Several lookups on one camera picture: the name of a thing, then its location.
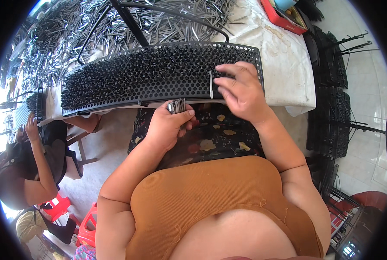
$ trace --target belly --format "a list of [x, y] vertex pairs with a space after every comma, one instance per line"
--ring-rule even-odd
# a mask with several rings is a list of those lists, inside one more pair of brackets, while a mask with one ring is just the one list
[[193, 225], [175, 247], [170, 260], [289, 258], [296, 251], [286, 234], [266, 215], [232, 210]]

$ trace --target orange top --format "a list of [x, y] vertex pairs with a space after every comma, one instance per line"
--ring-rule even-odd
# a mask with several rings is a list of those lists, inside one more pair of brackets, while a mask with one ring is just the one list
[[166, 260], [195, 223], [234, 209], [268, 216], [288, 236], [297, 255], [323, 257], [311, 219], [286, 200], [279, 172], [258, 156], [154, 172], [135, 188], [131, 208], [136, 231], [126, 247], [128, 260]]

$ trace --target blue cup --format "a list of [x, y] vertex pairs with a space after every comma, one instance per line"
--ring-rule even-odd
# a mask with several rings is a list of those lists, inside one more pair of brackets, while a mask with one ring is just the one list
[[287, 9], [294, 6], [299, 0], [274, 0], [276, 7], [282, 11], [286, 11]]

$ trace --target concrete floor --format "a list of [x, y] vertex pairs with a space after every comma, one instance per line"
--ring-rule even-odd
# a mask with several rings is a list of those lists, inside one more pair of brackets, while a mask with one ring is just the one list
[[[272, 107], [280, 121], [299, 148], [307, 154], [307, 115], [292, 117], [284, 107]], [[87, 159], [98, 158], [97, 162], [84, 165], [84, 176], [79, 180], [64, 178], [59, 187], [62, 196], [68, 196], [73, 206], [69, 211], [81, 221], [97, 201], [98, 192], [107, 177], [127, 156], [128, 143], [133, 134], [133, 122], [137, 109], [117, 109], [104, 115], [101, 129], [82, 139]], [[78, 151], [77, 143], [70, 150]]]

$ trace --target white tiled floor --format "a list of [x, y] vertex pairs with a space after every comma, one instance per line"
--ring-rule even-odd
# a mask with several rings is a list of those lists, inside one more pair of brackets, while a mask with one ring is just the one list
[[[364, 49], [379, 48], [363, 18], [347, 0], [328, 0], [316, 5], [325, 19], [316, 25], [324, 32], [331, 31], [338, 40], [347, 35], [369, 34], [343, 44], [350, 48], [372, 41]], [[387, 117], [387, 66], [380, 51], [344, 55], [352, 120], [369, 127], [385, 130]], [[349, 195], [368, 190], [387, 193], [387, 154], [385, 136], [357, 130], [348, 145], [347, 156], [336, 160], [341, 190]]]

